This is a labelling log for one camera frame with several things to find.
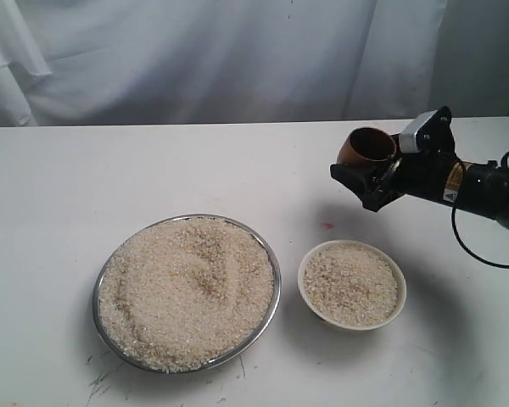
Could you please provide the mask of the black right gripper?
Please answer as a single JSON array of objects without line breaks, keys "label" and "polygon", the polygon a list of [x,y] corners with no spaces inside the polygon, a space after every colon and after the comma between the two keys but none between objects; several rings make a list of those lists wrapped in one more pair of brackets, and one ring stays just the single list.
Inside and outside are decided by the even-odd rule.
[{"label": "black right gripper", "polygon": [[457,166],[456,145],[444,142],[420,153],[398,152],[384,163],[366,168],[331,164],[330,175],[370,211],[404,195],[450,207],[460,188],[449,187],[447,181]]}]

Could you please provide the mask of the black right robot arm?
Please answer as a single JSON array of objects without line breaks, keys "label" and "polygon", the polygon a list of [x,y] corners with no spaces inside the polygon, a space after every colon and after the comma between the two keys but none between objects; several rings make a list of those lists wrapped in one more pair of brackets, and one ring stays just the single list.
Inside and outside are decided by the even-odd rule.
[{"label": "black right robot arm", "polygon": [[403,195],[494,220],[509,231],[509,167],[460,161],[454,152],[397,153],[366,167],[332,164],[331,177],[372,212]]}]

